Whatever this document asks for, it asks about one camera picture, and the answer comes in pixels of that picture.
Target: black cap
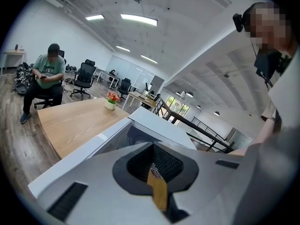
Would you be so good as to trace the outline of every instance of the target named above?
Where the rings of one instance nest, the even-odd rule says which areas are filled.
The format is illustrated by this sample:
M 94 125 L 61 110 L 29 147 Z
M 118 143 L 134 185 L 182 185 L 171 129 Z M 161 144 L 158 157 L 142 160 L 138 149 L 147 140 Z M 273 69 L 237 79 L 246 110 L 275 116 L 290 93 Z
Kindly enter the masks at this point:
M 60 46 L 56 43 L 52 43 L 48 48 L 48 53 L 59 53 L 60 52 Z

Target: man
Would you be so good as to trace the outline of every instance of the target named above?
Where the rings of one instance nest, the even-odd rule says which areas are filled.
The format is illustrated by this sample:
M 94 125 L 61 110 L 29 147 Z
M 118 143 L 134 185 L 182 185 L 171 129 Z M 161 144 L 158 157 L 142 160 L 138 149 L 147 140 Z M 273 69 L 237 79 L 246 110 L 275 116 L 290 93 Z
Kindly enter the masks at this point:
M 299 43 L 292 31 L 290 21 L 275 4 L 259 2 L 248 8 L 242 17 L 242 24 L 252 38 L 258 38 L 264 49 L 276 49 L 287 52 L 293 60 L 284 74 L 269 91 L 269 96 L 275 106 L 269 105 L 262 117 L 266 122 L 259 135 L 251 142 L 263 143 L 273 134 L 275 127 L 275 108 L 282 118 L 283 127 L 299 125 L 297 116 L 300 99 L 292 93 L 299 88 Z M 235 155 L 244 155 L 247 147 L 231 152 Z
M 65 62 L 59 56 L 60 46 L 51 44 L 48 54 L 40 55 L 33 66 L 32 72 L 36 76 L 24 96 L 23 115 L 20 122 L 23 124 L 30 117 L 32 100 L 40 94 L 50 94 L 53 98 L 53 106 L 60 105 L 62 100 L 62 88 L 60 80 L 64 78 Z

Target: fluorescent light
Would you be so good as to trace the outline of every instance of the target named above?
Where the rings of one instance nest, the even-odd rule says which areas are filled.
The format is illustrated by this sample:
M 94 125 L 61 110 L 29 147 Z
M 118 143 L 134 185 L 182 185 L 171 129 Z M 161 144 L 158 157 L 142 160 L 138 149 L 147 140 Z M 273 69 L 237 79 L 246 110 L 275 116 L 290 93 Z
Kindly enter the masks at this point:
M 123 19 L 129 19 L 134 20 L 142 23 L 148 23 L 154 26 L 158 25 L 158 21 L 156 19 L 147 18 L 147 17 L 141 17 L 141 16 L 135 16 L 135 15 L 128 15 L 128 14 L 121 14 L 121 17 Z
M 130 50 L 129 50 L 129 49 L 127 49 L 127 48 L 120 47 L 120 46 L 116 46 L 116 47 L 117 47 L 117 48 L 119 48 L 119 49 L 125 50 L 125 51 L 127 51 L 127 52 L 130 52 Z
M 151 61 L 151 62 L 154 62 L 154 63 L 156 63 L 156 64 L 157 64 L 157 62 L 156 62 L 156 61 L 154 61 L 154 60 L 152 60 L 151 58 L 147 58 L 147 57 L 145 57 L 144 55 L 141 55 L 141 57 L 142 57 L 142 58 L 145 58 L 145 59 L 148 59 L 149 61 Z
M 96 16 L 91 16 L 91 17 L 86 17 L 87 20 L 95 20 L 95 19 L 103 19 L 103 15 L 96 15 Z
M 187 92 L 187 95 L 191 98 L 194 96 L 192 92 Z

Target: shoe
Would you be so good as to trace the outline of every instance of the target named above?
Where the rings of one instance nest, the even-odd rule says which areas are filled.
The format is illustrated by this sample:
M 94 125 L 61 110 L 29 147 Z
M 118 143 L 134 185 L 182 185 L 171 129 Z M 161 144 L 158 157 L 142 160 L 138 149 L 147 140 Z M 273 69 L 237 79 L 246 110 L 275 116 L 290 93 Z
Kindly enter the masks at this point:
M 29 118 L 31 116 L 31 113 L 25 113 L 25 112 L 23 112 L 23 115 L 22 115 L 22 117 L 21 117 L 21 119 L 20 119 L 20 123 L 24 123 L 24 122 L 26 122 L 27 121 L 27 119 Z

